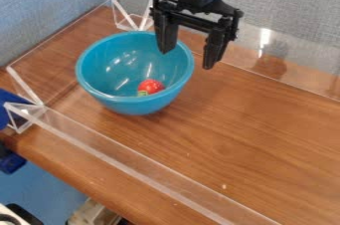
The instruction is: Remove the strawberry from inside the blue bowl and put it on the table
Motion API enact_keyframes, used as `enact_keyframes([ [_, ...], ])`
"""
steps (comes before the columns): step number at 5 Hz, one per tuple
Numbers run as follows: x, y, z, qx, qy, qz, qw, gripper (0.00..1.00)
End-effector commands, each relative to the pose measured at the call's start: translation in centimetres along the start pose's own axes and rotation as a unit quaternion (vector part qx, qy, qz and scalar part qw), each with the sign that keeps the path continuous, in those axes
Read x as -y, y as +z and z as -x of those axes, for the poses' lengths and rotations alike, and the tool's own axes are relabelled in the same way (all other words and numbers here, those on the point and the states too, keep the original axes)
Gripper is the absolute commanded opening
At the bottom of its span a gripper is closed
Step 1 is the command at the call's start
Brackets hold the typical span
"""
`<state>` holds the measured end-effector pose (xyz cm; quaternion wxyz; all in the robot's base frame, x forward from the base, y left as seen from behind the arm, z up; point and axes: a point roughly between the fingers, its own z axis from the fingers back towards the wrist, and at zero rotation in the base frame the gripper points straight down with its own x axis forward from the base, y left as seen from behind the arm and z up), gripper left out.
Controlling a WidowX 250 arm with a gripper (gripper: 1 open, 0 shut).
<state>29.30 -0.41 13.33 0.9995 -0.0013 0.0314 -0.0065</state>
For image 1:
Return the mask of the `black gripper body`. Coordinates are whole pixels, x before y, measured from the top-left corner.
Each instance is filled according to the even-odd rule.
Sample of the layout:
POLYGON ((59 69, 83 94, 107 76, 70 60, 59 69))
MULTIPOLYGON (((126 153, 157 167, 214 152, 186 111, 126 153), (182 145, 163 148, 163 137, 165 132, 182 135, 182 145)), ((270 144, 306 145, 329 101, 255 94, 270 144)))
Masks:
POLYGON ((207 34, 221 19, 230 19, 230 41, 237 39, 238 24, 245 13, 223 0, 154 0, 154 19, 157 11, 171 14, 178 27, 186 26, 207 34))

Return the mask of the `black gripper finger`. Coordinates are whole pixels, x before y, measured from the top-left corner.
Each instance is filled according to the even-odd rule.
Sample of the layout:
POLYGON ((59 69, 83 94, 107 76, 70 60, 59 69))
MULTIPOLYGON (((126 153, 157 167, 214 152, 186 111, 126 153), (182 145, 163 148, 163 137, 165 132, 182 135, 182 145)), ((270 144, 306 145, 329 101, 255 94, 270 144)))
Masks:
POLYGON ((203 49, 203 68, 210 70, 215 63, 221 61, 230 42, 231 20, 221 19, 218 26, 209 33, 203 49))
POLYGON ((159 49, 163 54, 170 52, 177 45, 178 21, 171 14, 162 11, 155 12, 155 27, 159 49))

